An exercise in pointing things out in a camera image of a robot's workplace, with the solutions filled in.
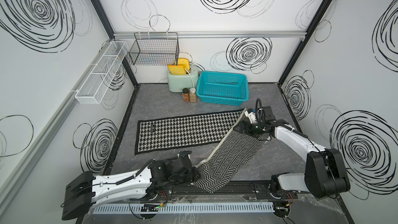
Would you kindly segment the black white patterned knit scarf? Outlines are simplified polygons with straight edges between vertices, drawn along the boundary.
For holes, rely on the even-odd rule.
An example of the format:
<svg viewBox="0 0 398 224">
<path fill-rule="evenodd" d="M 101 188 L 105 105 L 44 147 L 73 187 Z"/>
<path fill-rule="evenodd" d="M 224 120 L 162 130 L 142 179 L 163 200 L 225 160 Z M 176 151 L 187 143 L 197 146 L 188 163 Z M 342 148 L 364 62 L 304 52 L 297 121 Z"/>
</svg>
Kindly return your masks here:
<svg viewBox="0 0 398 224">
<path fill-rule="evenodd" d="M 220 188 L 271 140 L 265 134 L 255 138 L 244 132 L 244 112 L 245 109 L 140 120 L 135 153 L 216 143 L 209 157 L 195 166 L 201 177 L 193 184 L 204 189 Z"/>
</svg>

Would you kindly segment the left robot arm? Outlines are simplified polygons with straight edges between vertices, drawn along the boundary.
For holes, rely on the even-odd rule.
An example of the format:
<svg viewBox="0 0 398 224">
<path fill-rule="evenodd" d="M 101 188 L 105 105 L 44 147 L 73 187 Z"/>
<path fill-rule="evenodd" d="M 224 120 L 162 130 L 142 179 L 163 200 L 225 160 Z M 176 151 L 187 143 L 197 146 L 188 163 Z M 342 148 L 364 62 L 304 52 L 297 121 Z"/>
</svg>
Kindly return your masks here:
<svg viewBox="0 0 398 224">
<path fill-rule="evenodd" d="M 201 177 L 192 165 L 191 153 L 182 151 L 169 159 L 151 159 L 140 169 L 121 174 L 81 173 L 65 188 L 62 220 L 80 218 L 98 206 L 125 199 L 169 200 L 174 186 L 192 184 Z"/>
</svg>

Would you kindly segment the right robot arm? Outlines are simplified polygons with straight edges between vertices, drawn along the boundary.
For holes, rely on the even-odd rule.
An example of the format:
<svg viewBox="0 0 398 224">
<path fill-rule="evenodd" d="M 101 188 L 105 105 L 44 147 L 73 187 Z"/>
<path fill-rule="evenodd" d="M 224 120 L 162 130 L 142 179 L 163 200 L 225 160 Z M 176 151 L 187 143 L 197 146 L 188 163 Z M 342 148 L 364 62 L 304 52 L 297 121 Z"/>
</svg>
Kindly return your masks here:
<svg viewBox="0 0 398 224">
<path fill-rule="evenodd" d="M 325 148 L 310 140 L 283 119 L 276 119 L 271 107 L 258 107 L 244 112 L 247 118 L 242 127 L 248 135 L 262 134 L 275 138 L 294 150 L 305 162 L 303 173 L 273 175 L 269 191 L 281 198 L 289 191 L 311 193 L 315 198 L 337 197 L 351 189 L 342 154 L 335 148 Z"/>
</svg>

